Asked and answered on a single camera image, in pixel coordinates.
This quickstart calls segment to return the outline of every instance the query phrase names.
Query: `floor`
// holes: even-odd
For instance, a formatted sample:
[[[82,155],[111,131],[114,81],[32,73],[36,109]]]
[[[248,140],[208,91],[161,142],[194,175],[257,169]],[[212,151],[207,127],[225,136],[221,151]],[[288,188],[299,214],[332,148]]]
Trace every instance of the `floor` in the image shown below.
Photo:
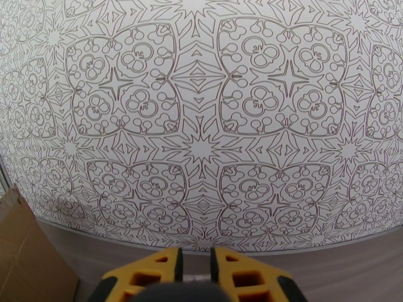
[[[86,301],[106,271],[153,252],[39,223],[81,280],[76,301]],[[402,227],[346,246],[256,259],[289,271],[310,302],[403,300]],[[185,255],[184,274],[209,274],[209,257]]]

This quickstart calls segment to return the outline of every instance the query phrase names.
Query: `square hole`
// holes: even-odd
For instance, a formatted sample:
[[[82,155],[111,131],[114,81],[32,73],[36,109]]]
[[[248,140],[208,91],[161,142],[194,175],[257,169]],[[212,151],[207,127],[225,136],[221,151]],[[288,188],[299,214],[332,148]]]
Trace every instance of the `square hole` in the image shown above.
[[[238,296],[239,302],[273,302],[268,291],[260,293],[242,294]]]
[[[264,284],[264,280],[258,271],[235,272],[232,275],[235,287],[256,286]]]
[[[127,301],[129,301],[129,299],[130,299],[132,296],[133,296],[133,294],[130,294],[130,293],[125,292],[125,293],[123,294],[122,299],[120,299],[119,302],[127,302]]]
[[[154,283],[159,283],[160,279],[160,275],[138,272],[134,274],[133,279],[131,279],[130,285],[146,287]]]
[[[159,263],[165,263],[168,262],[168,258],[166,256],[159,258],[158,260],[155,260],[156,262]]]
[[[235,257],[232,257],[230,255],[227,255],[225,257],[225,259],[227,260],[227,262],[237,262],[238,261],[238,259],[236,259]]]

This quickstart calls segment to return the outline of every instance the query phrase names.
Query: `symmetrical pattern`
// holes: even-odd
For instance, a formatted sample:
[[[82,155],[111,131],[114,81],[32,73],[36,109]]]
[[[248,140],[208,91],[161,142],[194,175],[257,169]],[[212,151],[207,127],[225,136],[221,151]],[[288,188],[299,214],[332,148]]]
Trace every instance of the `symmetrical pattern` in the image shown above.
[[[266,252],[403,221],[403,0],[0,0],[0,155],[35,214]]]

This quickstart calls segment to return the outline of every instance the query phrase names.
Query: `cardboard box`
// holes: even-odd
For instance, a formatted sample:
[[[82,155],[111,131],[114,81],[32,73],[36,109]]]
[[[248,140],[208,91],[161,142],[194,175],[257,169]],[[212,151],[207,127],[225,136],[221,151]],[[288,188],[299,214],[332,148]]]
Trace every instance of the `cardboard box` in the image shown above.
[[[0,301],[72,302],[78,277],[16,187],[0,200]]]

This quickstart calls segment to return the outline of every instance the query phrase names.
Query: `star motif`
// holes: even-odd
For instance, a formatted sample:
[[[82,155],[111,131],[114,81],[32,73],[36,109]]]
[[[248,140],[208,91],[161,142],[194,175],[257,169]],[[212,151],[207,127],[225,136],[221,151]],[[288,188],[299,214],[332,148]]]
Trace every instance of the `star motif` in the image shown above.
[[[62,35],[61,25],[54,25],[46,31],[46,43],[49,50],[60,48],[60,44],[64,40]]]
[[[212,157],[218,157],[215,153],[215,146],[219,144],[219,142],[213,142],[210,140],[210,135],[202,136],[191,136],[191,139],[187,142],[184,142],[187,145],[187,152],[185,157],[189,156],[193,158],[193,163],[196,161],[200,161],[203,163],[206,160],[208,163],[211,163]]]
[[[353,122],[352,126],[344,124],[340,136],[329,140],[329,143],[335,145],[327,145],[320,149],[321,153],[328,154],[323,161],[338,165],[343,177],[348,173],[351,174],[357,164],[368,161],[373,154],[372,145],[375,143],[364,137],[364,129],[364,126],[357,127],[356,122]]]
[[[207,9],[213,9],[211,5],[209,5],[210,0],[177,0],[179,6],[176,11],[184,12],[184,18],[189,15],[193,15],[195,18],[197,14],[201,14],[205,16],[205,11]]]
[[[351,32],[355,36],[363,36],[364,38],[370,33],[370,21],[368,13],[368,9],[366,8],[365,4],[362,4],[361,7],[357,8],[349,8],[347,13],[347,23],[346,26],[350,28]]]
[[[267,79],[284,86],[286,98],[292,97],[296,85],[309,82],[309,78],[296,73],[292,60],[287,60],[285,69],[282,73],[269,74]]]
[[[73,125],[64,124],[62,135],[54,149],[66,161],[72,163],[75,169],[77,169],[79,159],[94,157],[94,147],[91,141],[86,137],[79,136]]]
[[[136,211],[143,209],[142,206],[144,204],[139,202],[139,199],[140,197],[134,189],[132,189],[125,197],[122,197],[122,200],[124,202],[130,203]]]
[[[257,207],[259,208],[266,208],[269,211],[270,217],[275,217],[276,214],[281,211],[283,208],[290,207],[289,203],[280,202],[279,194],[274,194],[272,199],[268,202],[263,204],[259,204]]]
[[[100,88],[110,90],[115,101],[120,101],[120,91],[123,87],[131,85],[132,80],[122,79],[118,76],[116,67],[110,69],[109,80],[101,83]]]

